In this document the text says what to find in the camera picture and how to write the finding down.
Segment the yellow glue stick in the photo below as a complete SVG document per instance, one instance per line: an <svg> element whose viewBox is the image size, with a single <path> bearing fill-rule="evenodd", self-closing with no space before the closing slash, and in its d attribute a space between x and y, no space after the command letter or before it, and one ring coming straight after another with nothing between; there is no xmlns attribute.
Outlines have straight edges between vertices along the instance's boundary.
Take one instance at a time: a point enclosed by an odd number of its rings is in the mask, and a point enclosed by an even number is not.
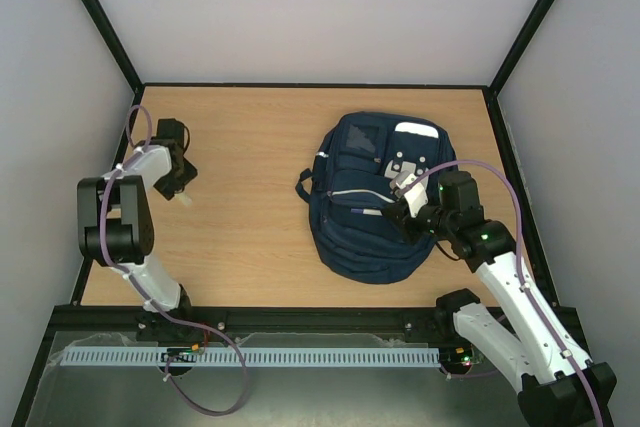
<svg viewBox="0 0 640 427"><path fill-rule="evenodd" d="M175 198L186 207L190 207L193 204L193 200L186 192L176 193Z"/></svg>

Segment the purple cap marker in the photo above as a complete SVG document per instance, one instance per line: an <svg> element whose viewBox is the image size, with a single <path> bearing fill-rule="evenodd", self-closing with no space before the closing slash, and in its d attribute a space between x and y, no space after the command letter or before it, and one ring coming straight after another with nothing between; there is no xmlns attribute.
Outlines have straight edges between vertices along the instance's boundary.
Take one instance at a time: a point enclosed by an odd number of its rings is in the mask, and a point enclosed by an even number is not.
<svg viewBox="0 0 640 427"><path fill-rule="evenodd" d="M358 215L383 216L381 210L371 208L351 208L350 212Z"/></svg>

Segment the navy blue student backpack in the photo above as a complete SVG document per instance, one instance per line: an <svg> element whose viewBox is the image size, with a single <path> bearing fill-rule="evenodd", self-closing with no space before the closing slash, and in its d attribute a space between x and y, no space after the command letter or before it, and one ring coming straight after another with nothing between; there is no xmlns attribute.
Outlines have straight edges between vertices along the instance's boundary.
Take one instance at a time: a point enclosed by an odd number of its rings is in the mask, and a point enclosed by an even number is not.
<svg viewBox="0 0 640 427"><path fill-rule="evenodd" d="M402 171L424 176L452 163L448 132L425 119L381 112L344 115L326 134L311 168L295 190L309 206L309 225L320 260L334 273L366 284L392 284L425 262L436 241L404 241L383 216L351 208L382 209L396 196L390 181Z"/></svg>

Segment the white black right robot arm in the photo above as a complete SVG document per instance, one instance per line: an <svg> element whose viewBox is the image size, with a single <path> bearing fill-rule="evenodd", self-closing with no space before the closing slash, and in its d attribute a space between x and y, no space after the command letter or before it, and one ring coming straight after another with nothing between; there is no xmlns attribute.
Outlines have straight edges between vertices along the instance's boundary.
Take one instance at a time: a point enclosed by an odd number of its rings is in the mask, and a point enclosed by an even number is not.
<svg viewBox="0 0 640 427"><path fill-rule="evenodd" d="M390 182L395 202L384 207L411 242L430 234L453 252L489 289L506 317L492 319L470 291L439 299L436 326L445 337L463 337L510 383L530 426L605 423L604 410L617 379L596 363L563 326L529 273L521 240L499 221L488 220L476 181L466 171L440 174L438 202L429 200L422 178L405 171Z"/></svg>

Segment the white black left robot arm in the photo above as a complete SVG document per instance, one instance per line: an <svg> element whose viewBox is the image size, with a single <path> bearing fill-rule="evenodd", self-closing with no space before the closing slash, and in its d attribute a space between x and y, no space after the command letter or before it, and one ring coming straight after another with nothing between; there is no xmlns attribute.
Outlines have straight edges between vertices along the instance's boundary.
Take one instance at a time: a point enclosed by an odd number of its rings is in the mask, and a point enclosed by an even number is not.
<svg viewBox="0 0 640 427"><path fill-rule="evenodd" d="M190 131L175 118L157 122L156 134L134 147L129 159L110 172L77 185L81 253L118 273L149 312L180 315L191 307L184 287L153 254L155 231L148 192L170 201L184 195L198 171L186 159Z"/></svg>

